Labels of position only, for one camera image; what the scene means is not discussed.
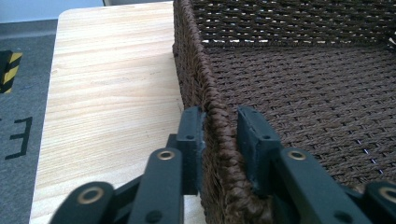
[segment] yellow and black hazard tape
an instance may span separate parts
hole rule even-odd
[[[13,53],[10,50],[0,51],[0,93],[11,92],[21,56],[21,53]]]

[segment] brass grommet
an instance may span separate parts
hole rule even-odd
[[[396,203],[396,189],[389,187],[382,187],[379,189],[379,194],[390,202]]]
[[[96,193],[93,197],[87,198],[87,194],[89,193]],[[99,187],[90,187],[88,189],[84,189],[79,195],[78,195],[78,202],[81,204],[89,204],[89,203],[95,203],[99,199],[102,198],[102,196],[105,194],[103,189]]]
[[[288,152],[288,156],[294,160],[297,160],[297,161],[303,161],[306,159],[306,156],[304,153],[302,153],[300,151],[296,151],[296,150]]]
[[[162,161],[168,161],[175,157],[175,153],[173,151],[162,151],[157,154],[158,159]]]

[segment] wood grain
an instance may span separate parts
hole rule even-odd
[[[31,223],[90,181],[143,174],[182,112],[172,3],[73,9],[59,19]],[[199,197],[185,223],[204,223]]]

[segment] wicker basket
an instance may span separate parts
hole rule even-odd
[[[184,106],[207,112],[202,205],[208,223],[270,223],[235,143],[253,106],[286,147],[310,151],[339,183],[396,180],[393,1],[175,0]]]

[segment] gray carpet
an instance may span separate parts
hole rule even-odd
[[[11,93],[0,94],[0,223],[29,222],[55,41],[48,30],[20,28],[0,38],[0,50],[23,53]]]

